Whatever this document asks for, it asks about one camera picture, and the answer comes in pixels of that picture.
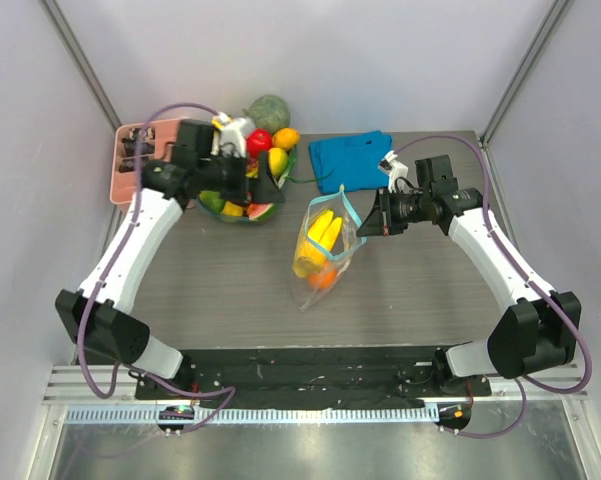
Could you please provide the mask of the clear zip top bag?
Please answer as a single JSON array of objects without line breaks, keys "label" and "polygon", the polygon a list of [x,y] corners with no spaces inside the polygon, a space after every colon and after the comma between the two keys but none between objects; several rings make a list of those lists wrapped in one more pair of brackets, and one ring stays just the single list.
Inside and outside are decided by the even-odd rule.
[{"label": "clear zip top bag", "polygon": [[344,187],[308,203],[291,265],[293,298],[301,311],[334,288],[366,244],[367,239],[357,235],[361,225]]}]

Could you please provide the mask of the yellow banana bunch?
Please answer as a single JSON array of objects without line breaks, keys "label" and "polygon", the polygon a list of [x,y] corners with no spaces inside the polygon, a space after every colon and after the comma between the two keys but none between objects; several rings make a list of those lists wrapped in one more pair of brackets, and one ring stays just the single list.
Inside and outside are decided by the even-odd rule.
[{"label": "yellow banana bunch", "polygon": [[307,233],[300,235],[292,263],[292,270],[297,277],[306,278],[322,269],[327,254],[340,237],[342,224],[342,217],[335,216],[331,209],[325,209],[309,226]]}]

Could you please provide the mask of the orange fruit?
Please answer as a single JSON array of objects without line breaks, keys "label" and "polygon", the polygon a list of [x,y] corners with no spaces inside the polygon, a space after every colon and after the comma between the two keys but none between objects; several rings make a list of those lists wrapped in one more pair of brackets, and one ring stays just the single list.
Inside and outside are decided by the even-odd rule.
[{"label": "orange fruit", "polygon": [[337,282],[338,272],[334,269],[322,270],[307,276],[309,287],[317,290],[329,290]]}]

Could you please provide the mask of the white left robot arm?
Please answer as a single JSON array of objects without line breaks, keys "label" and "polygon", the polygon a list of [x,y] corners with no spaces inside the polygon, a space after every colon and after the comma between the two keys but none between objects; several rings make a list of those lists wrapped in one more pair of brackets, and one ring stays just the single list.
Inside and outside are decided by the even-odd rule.
[{"label": "white left robot arm", "polygon": [[236,206],[279,203],[284,196],[268,157],[250,156],[256,128],[249,118],[219,125],[183,119],[162,158],[141,170],[124,222],[102,258],[75,291],[62,290],[55,306],[79,353],[96,353],[158,377],[170,398],[185,397],[193,375],[184,355],[132,317],[140,283],[161,242],[203,191]]}]

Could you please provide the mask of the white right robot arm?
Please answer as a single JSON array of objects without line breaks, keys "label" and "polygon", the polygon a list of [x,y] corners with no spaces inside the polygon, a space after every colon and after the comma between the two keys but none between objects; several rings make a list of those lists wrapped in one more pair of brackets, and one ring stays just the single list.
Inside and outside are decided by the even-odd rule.
[{"label": "white right robot arm", "polygon": [[487,339],[452,346],[442,355],[431,371],[435,389],[452,395],[468,377],[498,374],[514,379],[570,363],[576,339],[564,321],[578,325],[580,301],[572,292],[557,292],[531,271],[503,235],[482,194],[459,187],[449,157],[417,161],[415,185],[395,152],[387,153],[379,168],[389,182],[377,190],[358,236],[398,235],[420,222],[439,227],[472,261],[501,312]]}]

